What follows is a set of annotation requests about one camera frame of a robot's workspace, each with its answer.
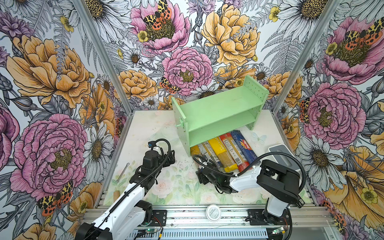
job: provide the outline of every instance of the blue pasta package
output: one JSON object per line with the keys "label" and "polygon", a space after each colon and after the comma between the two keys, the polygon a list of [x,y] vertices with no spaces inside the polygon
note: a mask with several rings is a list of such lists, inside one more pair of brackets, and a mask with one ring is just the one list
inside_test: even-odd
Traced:
{"label": "blue pasta package", "polygon": [[[241,134],[239,130],[233,130],[231,131],[231,135],[233,139],[235,140],[236,144],[240,148],[241,152],[244,154],[247,161],[251,164],[257,159],[257,155],[252,150],[251,146],[249,146],[248,142],[245,140],[244,136]],[[261,164],[260,160],[257,160],[257,163],[255,166],[258,166]]]}

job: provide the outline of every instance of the butterfly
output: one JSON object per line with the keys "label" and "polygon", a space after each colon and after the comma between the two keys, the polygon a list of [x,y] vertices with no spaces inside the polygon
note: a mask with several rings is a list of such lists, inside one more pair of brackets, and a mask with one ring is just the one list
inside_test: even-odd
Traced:
{"label": "butterfly", "polygon": [[263,135],[263,136],[259,137],[259,136],[257,136],[257,134],[255,132],[253,132],[252,133],[252,137],[253,137],[253,141],[254,142],[259,142],[261,144],[265,143],[266,135]]}
{"label": "butterfly", "polygon": [[177,93],[178,91],[180,91],[181,89],[177,86],[172,86],[168,79],[166,79],[165,77],[162,77],[161,78],[161,82],[159,83],[159,86],[162,87],[162,88],[165,88],[167,92],[169,92],[170,94],[175,94]]}
{"label": "butterfly", "polygon": [[348,31],[345,33],[344,40],[346,41],[345,48],[349,51],[354,50],[358,45],[360,48],[363,45],[372,45],[377,42],[383,35],[384,17],[374,22],[368,29],[358,31]]}
{"label": "butterfly", "polygon": [[310,122],[310,118],[309,118],[308,113],[307,113],[309,105],[310,105],[310,98],[306,98],[303,101],[301,101],[301,103],[300,103],[300,108],[301,108],[300,121],[303,123],[309,123]]}
{"label": "butterfly", "polygon": [[344,218],[344,216],[336,211],[334,207],[330,204],[327,200],[322,200],[319,203],[319,206],[326,207],[327,210],[330,212],[331,216],[333,217],[333,221],[335,222],[336,227],[338,228],[339,232],[343,235],[345,235],[347,222]]}
{"label": "butterfly", "polygon": [[56,208],[60,209],[63,204],[69,203],[72,196],[73,181],[71,180],[56,195],[45,196],[37,201],[37,206],[42,209],[42,215],[48,217],[55,212]]}
{"label": "butterfly", "polygon": [[149,15],[143,18],[144,23],[151,26],[153,30],[160,30],[172,16],[172,10],[168,7],[167,0],[159,0],[155,15]]}

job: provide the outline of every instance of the white daisy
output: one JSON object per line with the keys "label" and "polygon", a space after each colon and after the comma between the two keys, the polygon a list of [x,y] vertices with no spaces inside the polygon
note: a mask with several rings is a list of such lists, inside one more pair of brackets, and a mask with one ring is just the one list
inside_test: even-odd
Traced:
{"label": "white daisy", "polygon": [[[79,26],[79,32],[84,39],[86,31],[81,22],[77,10],[74,8],[73,1],[58,0],[59,6],[63,8],[63,14],[69,19],[71,26]],[[123,39],[120,31],[127,31],[125,25],[129,23],[129,1],[126,0],[85,0],[88,10],[99,29],[101,38],[111,43],[118,39]]]}
{"label": "white daisy", "polygon": [[159,106],[159,100],[157,100],[154,97],[149,97],[149,98],[144,99],[143,104],[148,109],[157,109],[157,107]]}
{"label": "white daisy", "polygon": [[255,73],[256,80],[261,84],[265,84],[266,79],[269,78],[271,75],[272,71],[268,67],[258,68]]}
{"label": "white daisy", "polygon": [[322,191],[328,191],[329,188],[334,190],[333,185],[329,182],[329,177],[340,189],[347,184],[347,180],[335,167],[342,165],[344,161],[340,157],[330,154],[329,151],[329,143],[323,142],[322,139],[317,139],[315,136],[312,136],[312,139],[302,137],[296,150],[296,156],[308,177]]}
{"label": "white daisy", "polygon": [[137,6],[140,6],[140,4],[141,4],[144,8],[147,8],[148,3],[149,3],[152,7],[154,7],[156,1],[155,1],[155,0],[131,0],[131,6],[132,6],[132,7],[137,7]]}
{"label": "white daisy", "polygon": [[359,16],[359,22],[367,18],[366,23],[370,23],[373,20],[376,21],[384,17],[383,0],[353,0],[351,1],[350,6],[354,7],[350,16]]}
{"label": "white daisy", "polygon": [[192,95],[189,95],[188,97],[186,97],[185,101],[190,102],[196,99],[205,98],[213,94],[228,90],[226,88],[218,90],[219,86],[220,86],[219,83],[214,83],[210,87],[207,87],[206,85],[202,85],[201,87],[196,88],[196,90],[191,91]]}
{"label": "white daisy", "polygon": [[311,53],[311,56],[308,58],[307,62],[305,62],[303,67],[303,73],[309,73],[311,69],[314,67],[315,63],[319,60],[319,58],[314,54]]}
{"label": "white daisy", "polygon": [[288,112],[289,112],[289,106],[288,104],[283,102],[279,107],[279,110],[277,111],[277,118],[280,120],[286,118],[288,116]]}
{"label": "white daisy", "polygon": [[4,0],[4,4],[7,8],[11,9],[13,13],[24,17],[35,17],[38,15],[40,8],[36,0]]}
{"label": "white daisy", "polygon": [[85,143],[83,167],[87,168],[88,182],[102,182],[109,165],[109,155],[113,150],[113,138],[107,131],[107,125],[101,122],[99,132],[91,128],[91,141]]}
{"label": "white daisy", "polygon": [[123,55],[124,62],[131,67],[138,67],[143,63],[140,49],[128,49]]}
{"label": "white daisy", "polygon": [[320,14],[323,12],[328,0],[283,0],[277,14],[280,20],[284,20],[278,32],[285,32],[283,38],[292,34],[292,39],[298,38],[303,43],[313,31]]}

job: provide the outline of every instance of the flower bud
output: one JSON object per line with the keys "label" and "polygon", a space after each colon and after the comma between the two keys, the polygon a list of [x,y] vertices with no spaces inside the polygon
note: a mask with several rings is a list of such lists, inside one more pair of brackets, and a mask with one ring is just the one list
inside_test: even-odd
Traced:
{"label": "flower bud", "polygon": [[18,97],[10,99],[18,108],[23,111],[37,110],[36,104],[32,102],[31,98],[28,97]]}

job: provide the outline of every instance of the green shelf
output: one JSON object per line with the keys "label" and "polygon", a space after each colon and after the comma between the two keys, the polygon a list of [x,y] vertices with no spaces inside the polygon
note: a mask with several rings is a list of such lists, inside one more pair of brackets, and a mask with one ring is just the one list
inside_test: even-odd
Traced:
{"label": "green shelf", "polygon": [[172,98],[177,134],[190,156],[190,147],[238,127],[253,129],[268,90],[250,76],[240,87],[178,105]]}

